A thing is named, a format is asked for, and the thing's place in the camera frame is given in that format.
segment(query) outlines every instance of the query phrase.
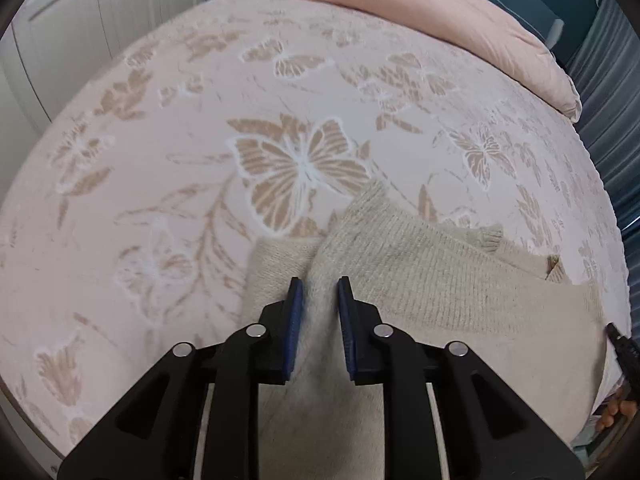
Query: silver screw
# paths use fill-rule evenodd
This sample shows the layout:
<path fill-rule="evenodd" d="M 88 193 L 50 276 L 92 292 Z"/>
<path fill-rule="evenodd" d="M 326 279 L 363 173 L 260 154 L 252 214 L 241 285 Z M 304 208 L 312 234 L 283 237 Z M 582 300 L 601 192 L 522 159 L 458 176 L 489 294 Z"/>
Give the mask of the silver screw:
<path fill-rule="evenodd" d="M 176 357 L 187 357 L 191 353 L 191 345 L 189 343 L 178 343 L 174 346 L 174 355 Z"/>
<path fill-rule="evenodd" d="M 469 352 L 469 347 L 463 342 L 454 341 L 449 345 L 449 352 L 457 357 L 462 357 L 463 355 L 466 355 L 467 352 Z"/>
<path fill-rule="evenodd" d="M 267 333 L 267 327 L 259 323 L 256 323 L 255 325 L 249 325 L 246 328 L 246 334 L 249 337 L 262 337 L 266 333 Z"/>
<path fill-rule="evenodd" d="M 385 324 L 376 325 L 373 329 L 373 333 L 378 337 L 390 337 L 393 332 L 393 327 Z"/>

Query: gray curtain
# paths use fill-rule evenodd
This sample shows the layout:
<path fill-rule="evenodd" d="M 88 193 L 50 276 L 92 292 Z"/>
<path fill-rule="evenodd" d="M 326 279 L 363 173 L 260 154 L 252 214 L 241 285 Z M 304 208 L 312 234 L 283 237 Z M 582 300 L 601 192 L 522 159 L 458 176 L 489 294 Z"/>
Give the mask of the gray curtain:
<path fill-rule="evenodd" d="M 640 39 L 615 0 L 602 4 L 568 67 L 582 99 L 575 125 L 618 218 L 640 340 Z"/>

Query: mattress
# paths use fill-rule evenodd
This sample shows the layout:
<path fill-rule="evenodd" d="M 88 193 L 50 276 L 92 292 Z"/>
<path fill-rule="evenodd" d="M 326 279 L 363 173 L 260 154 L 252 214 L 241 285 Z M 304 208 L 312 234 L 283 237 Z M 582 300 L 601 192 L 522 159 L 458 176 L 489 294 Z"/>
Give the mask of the mattress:
<path fill-rule="evenodd" d="M 0 214 L 6 389 L 69 452 L 172 345 L 236 329 L 259 237 L 324 234 L 371 178 L 430 221 L 500 223 L 560 254 L 629 331 L 620 232 L 568 118 L 370 14 L 210 0 L 88 82 L 16 178 Z M 619 374 L 609 355 L 599 397 Z"/>

